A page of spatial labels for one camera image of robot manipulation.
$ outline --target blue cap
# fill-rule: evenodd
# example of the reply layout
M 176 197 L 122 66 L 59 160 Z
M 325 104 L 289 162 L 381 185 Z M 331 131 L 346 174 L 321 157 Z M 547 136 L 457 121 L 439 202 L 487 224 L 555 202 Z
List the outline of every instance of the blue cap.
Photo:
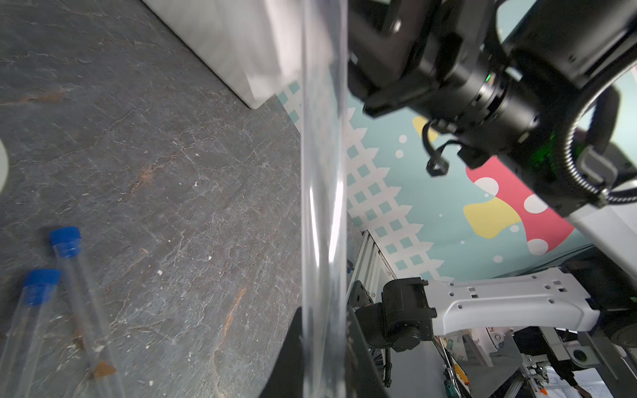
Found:
M 27 289 L 27 304 L 39 306 L 51 299 L 53 288 L 60 281 L 62 273 L 58 269 L 37 269 L 31 271 L 24 281 L 24 288 Z
M 80 254 L 80 230 L 77 227 L 56 229 L 48 235 L 55 252 L 62 258 L 72 259 Z
M 55 246 L 59 243 L 70 243 L 82 237 L 78 227 L 65 227 L 51 232 L 48 238 L 51 240 L 51 245 Z

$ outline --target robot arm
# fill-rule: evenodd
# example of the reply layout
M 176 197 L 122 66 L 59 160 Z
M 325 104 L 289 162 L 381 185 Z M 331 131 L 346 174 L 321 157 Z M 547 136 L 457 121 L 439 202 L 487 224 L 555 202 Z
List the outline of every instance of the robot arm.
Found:
M 371 117 L 404 107 L 425 116 L 455 136 L 470 168 L 497 155 L 563 217 L 637 201 L 635 189 L 612 191 L 637 170 L 608 144 L 619 107 L 612 83 L 637 62 L 637 4 L 538 0 L 501 45 L 503 2 L 352 1 L 350 91 Z M 595 104 L 589 130 L 578 129 Z M 442 147 L 424 144 L 427 171 L 446 174 Z
M 572 274 L 558 268 L 470 282 L 396 279 L 382 301 L 356 311 L 368 344 L 411 350 L 421 341 L 481 327 L 560 327 L 589 331 L 600 310 Z

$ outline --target marble surface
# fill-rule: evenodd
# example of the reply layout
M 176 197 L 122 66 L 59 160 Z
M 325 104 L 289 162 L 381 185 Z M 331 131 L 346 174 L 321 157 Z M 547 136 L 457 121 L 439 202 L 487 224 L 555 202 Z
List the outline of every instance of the marble surface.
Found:
M 301 301 L 279 101 L 250 110 L 141 1 L 0 0 L 0 21 L 0 332 L 76 225 L 129 397 L 258 396 Z M 61 289 L 32 396 L 96 396 L 75 337 Z

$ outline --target clear plastic tube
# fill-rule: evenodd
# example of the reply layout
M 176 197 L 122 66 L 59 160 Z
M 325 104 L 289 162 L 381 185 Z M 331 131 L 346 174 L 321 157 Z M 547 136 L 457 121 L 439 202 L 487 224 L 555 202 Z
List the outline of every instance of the clear plastic tube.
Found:
M 303 395 L 344 397 L 347 2 L 303 0 L 302 10 Z
M 62 280 L 99 395 L 102 398 L 123 398 L 122 372 L 111 340 L 110 323 L 100 305 L 97 285 L 82 252 L 80 230 L 76 227 L 61 228 L 51 232 L 50 239 L 62 268 Z
M 59 279 L 56 269 L 37 269 L 24 282 L 0 358 L 2 398 L 29 396 Z

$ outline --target black plastic part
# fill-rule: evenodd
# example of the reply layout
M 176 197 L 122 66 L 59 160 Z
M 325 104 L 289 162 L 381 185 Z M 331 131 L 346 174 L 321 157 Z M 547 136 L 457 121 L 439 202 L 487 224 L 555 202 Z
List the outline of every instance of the black plastic part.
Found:
M 365 340 L 374 348 L 411 350 L 433 338 L 431 319 L 436 311 L 427 305 L 425 283 L 420 278 L 396 279 L 383 287 L 382 302 L 361 307 L 356 317 Z
M 562 124 L 580 111 L 573 110 L 573 104 L 582 101 L 592 83 L 598 87 L 608 71 L 631 59 L 637 43 L 637 3 L 589 0 L 576 7 L 568 0 L 538 0 L 500 45 L 494 15 L 503 2 L 395 0 L 384 12 L 359 8 L 359 17 L 369 15 L 360 18 L 366 24 L 363 30 L 350 24 L 350 44 L 356 42 L 363 54 L 354 49 L 357 72 L 350 77 L 359 87 L 352 92 L 372 117 L 409 107 L 437 120 L 437 130 L 463 143 L 459 156 L 472 169 L 497 155 L 565 217 L 587 203 L 600 202 L 600 196 L 580 188 L 565 172 L 558 153 L 564 144 Z M 405 36 L 392 33 L 388 28 L 405 12 L 413 13 L 401 19 L 407 22 Z M 412 25 L 417 20 L 420 30 Z M 507 65 L 522 78 L 506 73 Z M 618 107 L 617 93 L 607 90 L 598 99 L 588 136 L 577 142 L 592 145 L 613 163 L 618 172 L 614 186 L 635 175 L 629 160 L 618 156 L 621 162 L 616 162 L 607 153 Z M 448 162 L 439 156 L 441 151 L 424 145 L 431 156 L 427 172 L 446 174 Z M 634 198 L 637 189 L 610 194 L 616 201 Z
M 347 397 L 388 398 L 369 354 L 361 327 L 351 308 L 347 312 L 345 385 Z M 303 327 L 301 308 L 296 310 L 270 378 L 259 398 L 303 397 Z
M 463 146 L 458 151 L 458 157 L 469 167 L 470 169 L 477 169 L 491 159 L 491 155 L 488 152 L 472 148 L 470 146 Z
M 631 278 L 598 248 L 562 263 L 591 296 L 601 314 L 598 329 L 615 344 L 637 346 L 637 290 Z
M 303 324 L 301 308 L 294 313 L 272 373 L 259 398 L 301 398 L 303 396 Z
M 361 281 L 354 281 L 350 297 L 347 299 L 347 305 L 352 308 L 359 308 L 370 304 L 374 304 L 374 300 L 371 299 L 368 291 L 362 285 Z
M 596 185 L 603 185 L 612 188 L 617 179 L 617 168 L 613 163 L 598 154 L 592 145 L 587 146 L 577 157 L 577 168 L 589 181 L 594 181 Z
M 541 59 L 576 87 L 591 79 L 596 64 L 634 29 L 634 0 L 538 0 L 507 37 L 513 57 L 525 52 Z
M 413 47 L 431 26 L 433 13 L 440 0 L 393 1 L 385 9 L 382 25 L 378 21 L 379 11 L 370 11 L 366 3 L 370 2 L 350 2 L 349 49 L 358 59 L 357 65 L 368 80 L 376 88 L 384 88 L 403 75 Z
M 637 347 L 637 313 L 631 313 L 607 323 L 604 333 L 613 344 Z

